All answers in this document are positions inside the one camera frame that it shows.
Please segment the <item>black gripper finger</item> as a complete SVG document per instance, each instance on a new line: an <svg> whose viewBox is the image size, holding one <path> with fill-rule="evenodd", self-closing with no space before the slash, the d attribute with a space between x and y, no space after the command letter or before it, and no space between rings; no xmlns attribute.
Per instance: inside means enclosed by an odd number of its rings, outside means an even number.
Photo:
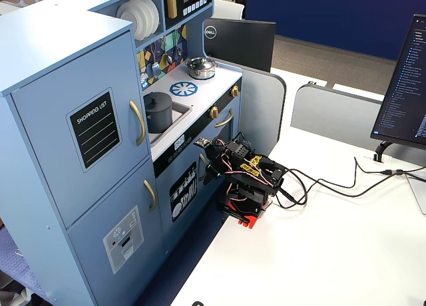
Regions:
<svg viewBox="0 0 426 306"><path fill-rule="evenodd" d="M215 169L213 165L209 164L206 167L206 176L203 179L203 185L206 186L210 183L211 180L217 179L222 175L221 171Z"/></svg>

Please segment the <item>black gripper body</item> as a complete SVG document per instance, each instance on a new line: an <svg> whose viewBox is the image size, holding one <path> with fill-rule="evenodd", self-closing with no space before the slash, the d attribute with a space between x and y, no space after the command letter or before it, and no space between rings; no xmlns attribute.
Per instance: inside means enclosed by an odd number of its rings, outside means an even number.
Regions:
<svg viewBox="0 0 426 306"><path fill-rule="evenodd" d="M225 173L232 171L231 164L226 157L226 148L222 143L210 144L206 148L206 155L209 159L209 167L215 173Z"/></svg>

